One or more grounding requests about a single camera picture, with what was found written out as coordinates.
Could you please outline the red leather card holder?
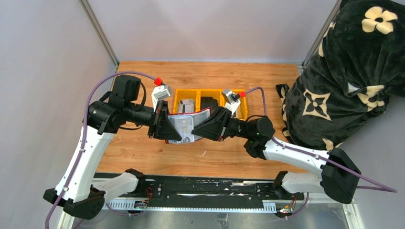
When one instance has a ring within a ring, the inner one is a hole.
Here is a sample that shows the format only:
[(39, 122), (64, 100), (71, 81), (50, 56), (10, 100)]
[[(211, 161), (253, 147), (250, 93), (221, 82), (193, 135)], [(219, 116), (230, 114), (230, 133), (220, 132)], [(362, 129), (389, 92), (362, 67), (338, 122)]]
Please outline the red leather card holder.
[(208, 119), (211, 115), (211, 108), (205, 108), (194, 113), (170, 114), (168, 115), (170, 123), (175, 127), (181, 136), (180, 141), (166, 140), (167, 144), (187, 144), (199, 141), (202, 137), (192, 134), (195, 126)]

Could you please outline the white VIP card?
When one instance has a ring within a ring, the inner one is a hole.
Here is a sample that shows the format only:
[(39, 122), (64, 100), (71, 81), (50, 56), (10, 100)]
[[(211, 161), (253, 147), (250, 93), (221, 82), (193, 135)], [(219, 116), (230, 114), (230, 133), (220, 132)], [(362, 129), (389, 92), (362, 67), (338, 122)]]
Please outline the white VIP card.
[(171, 143), (184, 144), (184, 143), (192, 143), (195, 141), (195, 137), (192, 134), (194, 123), (193, 118), (191, 116), (186, 115), (186, 116), (172, 117), (171, 123), (181, 136), (181, 139), (179, 141), (171, 140)]

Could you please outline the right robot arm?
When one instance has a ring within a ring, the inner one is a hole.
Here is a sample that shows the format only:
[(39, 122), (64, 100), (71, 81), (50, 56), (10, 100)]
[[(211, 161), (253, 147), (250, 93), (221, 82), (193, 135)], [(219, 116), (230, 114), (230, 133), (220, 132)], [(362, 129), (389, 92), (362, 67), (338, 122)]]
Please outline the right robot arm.
[(279, 161), (300, 167), (305, 173), (281, 171), (273, 182), (273, 194), (285, 199), (295, 193), (320, 193), (342, 204), (352, 203), (359, 175), (358, 167), (343, 150), (314, 150), (274, 137), (272, 122), (265, 115), (240, 120), (224, 107), (194, 127), (194, 135), (213, 141), (245, 138), (244, 148), (253, 158)]

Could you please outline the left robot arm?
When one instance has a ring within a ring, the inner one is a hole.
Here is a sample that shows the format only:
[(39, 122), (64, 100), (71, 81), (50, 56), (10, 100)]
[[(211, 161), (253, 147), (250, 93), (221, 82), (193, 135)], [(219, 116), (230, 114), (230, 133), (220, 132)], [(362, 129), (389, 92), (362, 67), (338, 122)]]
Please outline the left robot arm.
[(72, 217), (93, 219), (111, 200), (131, 193), (135, 197), (152, 196), (143, 173), (127, 169), (121, 175), (101, 183), (93, 183), (99, 162), (114, 136), (127, 122), (148, 127), (148, 137), (160, 140), (181, 140), (180, 134), (168, 119), (171, 88), (160, 78), (153, 78), (153, 105), (136, 100), (145, 89), (143, 73), (119, 72), (111, 75), (114, 85), (99, 100), (87, 98), (81, 137), (72, 160), (59, 184), (47, 189), (43, 198), (53, 207), (60, 206)]

